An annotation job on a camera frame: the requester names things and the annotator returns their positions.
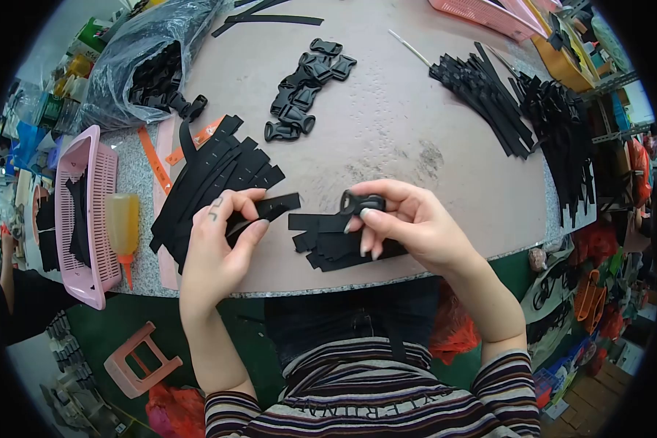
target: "yellow glue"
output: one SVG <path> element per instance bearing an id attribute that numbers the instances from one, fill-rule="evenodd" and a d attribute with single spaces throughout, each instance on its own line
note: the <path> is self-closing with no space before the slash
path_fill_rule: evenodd
<path id="1" fill-rule="evenodd" d="M 105 196 L 105 227 L 110 246 L 124 265 L 129 289 L 133 290 L 131 262 L 139 244 L 139 195 L 114 193 Z"/>

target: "pink plastic stool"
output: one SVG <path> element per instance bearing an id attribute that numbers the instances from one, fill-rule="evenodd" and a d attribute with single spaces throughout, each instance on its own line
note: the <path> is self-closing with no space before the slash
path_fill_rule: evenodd
<path id="1" fill-rule="evenodd" d="M 156 383 L 163 380 L 168 374 L 172 373 L 175 368 L 183 364 L 180 356 L 175 356 L 172 360 L 168 360 L 163 353 L 153 343 L 150 335 L 155 330 L 155 325 L 151 321 L 140 328 L 134 335 L 123 343 L 121 347 L 115 350 L 105 361 L 105 370 L 109 373 L 110 377 L 119 386 L 124 395 L 128 398 L 136 398 L 144 392 L 150 390 Z M 160 368 L 150 373 L 145 365 L 139 360 L 138 356 L 134 353 L 134 349 L 141 343 L 147 343 L 153 354 L 156 355 L 161 365 Z M 131 371 L 129 364 L 127 364 L 126 357 L 131 355 L 137 360 L 141 366 L 146 377 L 140 379 Z"/>

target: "table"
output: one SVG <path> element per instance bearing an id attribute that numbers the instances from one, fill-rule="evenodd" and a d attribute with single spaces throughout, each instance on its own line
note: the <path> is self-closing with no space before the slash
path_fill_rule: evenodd
<path id="1" fill-rule="evenodd" d="M 224 114 L 245 123 L 236 136 L 250 136 L 287 178 L 268 196 L 298 191 L 299 212 L 335 213 L 342 191 L 362 180 L 394 177 L 435 192 L 487 259 L 504 257 L 572 231 L 561 228 L 552 176 L 542 152 L 527 161 L 506 157 L 491 128 L 473 110 L 427 77 L 421 61 L 391 37 L 400 34 L 426 58 L 444 52 L 466 58 L 473 41 L 488 44 L 527 74 L 550 79 L 531 42 L 515 44 L 487 28 L 438 13 L 427 2 L 394 0 L 293 0 L 265 13 L 324 18 L 320 27 L 241 23 L 218 39 L 207 37 L 184 94 L 209 99 L 193 133 Z M 217 18 L 213 28 L 223 22 Z M 334 81 L 316 98 L 316 127 L 296 142 L 263 141 L 268 107 L 277 84 L 296 68 L 316 37 L 337 41 L 358 60 L 345 83 Z M 507 70 L 494 57 L 502 78 Z M 156 143 L 157 127 L 149 126 Z M 119 153 L 117 191 L 138 193 L 139 249 L 131 266 L 134 290 L 125 282 L 114 292 L 175 297 L 160 284 L 158 258 L 149 249 L 153 223 L 153 178 L 136 130 L 103 134 Z M 179 145 L 173 139 L 173 147 Z M 171 170 L 174 179 L 182 168 Z M 577 227 L 596 220 L 580 207 Z M 271 224 L 255 252 L 249 275 L 233 296 L 285 296 L 337 292 L 429 276 L 411 256 L 322 273 L 293 250 L 287 215 Z"/>

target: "orange paper tag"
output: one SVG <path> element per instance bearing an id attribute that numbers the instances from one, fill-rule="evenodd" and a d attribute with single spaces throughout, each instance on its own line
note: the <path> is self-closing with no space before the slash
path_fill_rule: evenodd
<path id="1" fill-rule="evenodd" d="M 199 149 L 201 145 L 204 144 L 204 142 L 210 139 L 210 137 L 214 134 L 214 131 L 216 131 L 216 127 L 219 126 L 219 123 L 221 123 L 224 117 L 225 116 L 217 118 L 215 121 L 202 128 L 202 130 L 193 137 L 193 143 L 195 144 L 196 149 Z M 170 165 L 173 165 L 182 160 L 184 157 L 185 155 L 183 154 L 183 148 L 178 147 L 175 149 L 175 151 L 173 151 L 173 153 L 165 157 L 165 160 Z"/>
<path id="2" fill-rule="evenodd" d="M 168 177 L 168 174 L 163 169 L 163 164 L 158 159 L 158 154 L 156 154 L 153 143 L 151 143 L 151 138 L 149 137 L 149 131 L 146 130 L 145 126 L 141 126 L 137 132 L 139 133 L 139 139 L 143 145 L 143 151 L 146 152 L 146 157 L 149 159 L 151 170 L 153 171 L 156 179 L 158 179 L 158 182 L 163 188 L 163 191 L 167 195 L 170 193 L 170 189 L 173 187 L 173 183 L 170 181 L 170 177 Z"/>

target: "pink plastic basket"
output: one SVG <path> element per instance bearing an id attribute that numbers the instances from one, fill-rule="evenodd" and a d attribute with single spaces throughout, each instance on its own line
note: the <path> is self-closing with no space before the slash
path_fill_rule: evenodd
<path id="1" fill-rule="evenodd" d="M 516 41 L 529 39 L 535 34 L 546 38 L 542 27 L 522 0 L 502 0 L 511 12 L 487 0 L 429 1 L 439 11 L 478 22 Z"/>
<path id="2" fill-rule="evenodd" d="M 114 193 L 117 153 L 100 143 L 100 127 L 93 125 L 77 136 L 61 156 L 56 170 L 56 247 L 66 291 L 88 306 L 105 308 L 105 291 L 122 280 L 117 255 L 110 248 L 105 230 L 105 195 Z M 69 252 L 75 206 L 66 188 L 70 178 L 78 181 L 88 168 L 86 209 L 92 269 Z"/>

